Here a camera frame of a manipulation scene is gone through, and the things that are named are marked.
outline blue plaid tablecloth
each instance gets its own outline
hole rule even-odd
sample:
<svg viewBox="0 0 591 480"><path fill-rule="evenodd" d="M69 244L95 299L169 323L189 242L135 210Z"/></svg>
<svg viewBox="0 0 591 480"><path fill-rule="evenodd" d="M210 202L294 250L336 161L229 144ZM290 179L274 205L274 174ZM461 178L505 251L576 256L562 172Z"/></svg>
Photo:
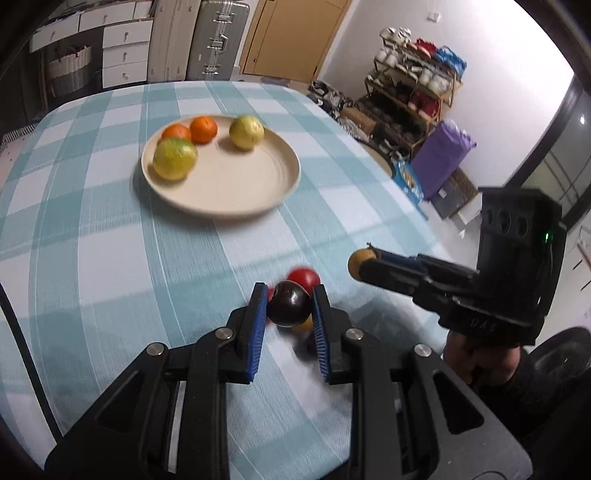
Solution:
<svg viewBox="0 0 591 480"><path fill-rule="evenodd" d="M295 150L297 191L265 216L200 219L154 194L147 139L182 116L254 114ZM399 346L441 347L437 318L353 281L366 242L445 258L425 220L355 140L302 94L259 83L178 82L104 92L49 113L0 195L0 281L62 432L150 342L175 347L223 325L254 283L311 265L333 305ZM323 383L294 340L265 334L259 373L231 386L233 479L313 479L348 456L350 389ZM0 414L43 464L54 446L0 319Z"/></svg>

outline cardboard box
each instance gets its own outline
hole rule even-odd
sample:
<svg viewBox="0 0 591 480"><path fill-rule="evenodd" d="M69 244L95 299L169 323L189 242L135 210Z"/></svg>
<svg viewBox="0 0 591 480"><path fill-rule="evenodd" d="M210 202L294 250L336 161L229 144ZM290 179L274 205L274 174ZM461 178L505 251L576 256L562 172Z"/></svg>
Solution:
<svg viewBox="0 0 591 480"><path fill-rule="evenodd" d="M343 111L341 111L340 114L341 116L349 118L355 122L355 125L357 125L366 135L371 135L375 126L378 124L375 120L372 120L370 117L365 115L365 113L352 106L343 108Z"/></svg>

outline human hand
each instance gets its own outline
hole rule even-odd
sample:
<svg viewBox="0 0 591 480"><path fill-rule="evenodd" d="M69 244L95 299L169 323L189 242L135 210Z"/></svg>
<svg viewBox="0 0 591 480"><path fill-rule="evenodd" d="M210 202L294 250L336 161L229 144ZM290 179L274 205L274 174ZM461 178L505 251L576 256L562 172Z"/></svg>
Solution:
<svg viewBox="0 0 591 480"><path fill-rule="evenodd" d="M443 359L468 385L474 380L476 367L487 370L486 385L499 386L507 383L521 359L521 348L502 346L477 346L461 333L450 331L443 349Z"/></svg>

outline tangerine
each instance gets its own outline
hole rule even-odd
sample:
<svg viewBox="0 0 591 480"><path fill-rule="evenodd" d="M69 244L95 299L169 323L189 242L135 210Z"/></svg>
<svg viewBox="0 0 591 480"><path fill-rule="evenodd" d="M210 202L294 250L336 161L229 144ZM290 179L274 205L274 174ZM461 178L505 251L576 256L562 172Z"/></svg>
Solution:
<svg viewBox="0 0 591 480"><path fill-rule="evenodd" d="M209 115L195 117L190 129L193 143L201 145L211 142L217 135L217 123Z"/></svg>
<svg viewBox="0 0 591 480"><path fill-rule="evenodd" d="M172 124L164 129L161 140L165 138L181 138L191 141L191 131L182 124Z"/></svg>

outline purple bag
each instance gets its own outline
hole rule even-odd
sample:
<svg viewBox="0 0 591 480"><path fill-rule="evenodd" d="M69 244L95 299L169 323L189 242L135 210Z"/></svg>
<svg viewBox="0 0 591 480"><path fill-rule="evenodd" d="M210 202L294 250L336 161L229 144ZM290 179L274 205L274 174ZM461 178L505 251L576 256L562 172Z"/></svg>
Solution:
<svg viewBox="0 0 591 480"><path fill-rule="evenodd" d="M412 161L425 199L439 191L443 182L475 147L476 142L465 131L460 131L453 120L439 123Z"/></svg>

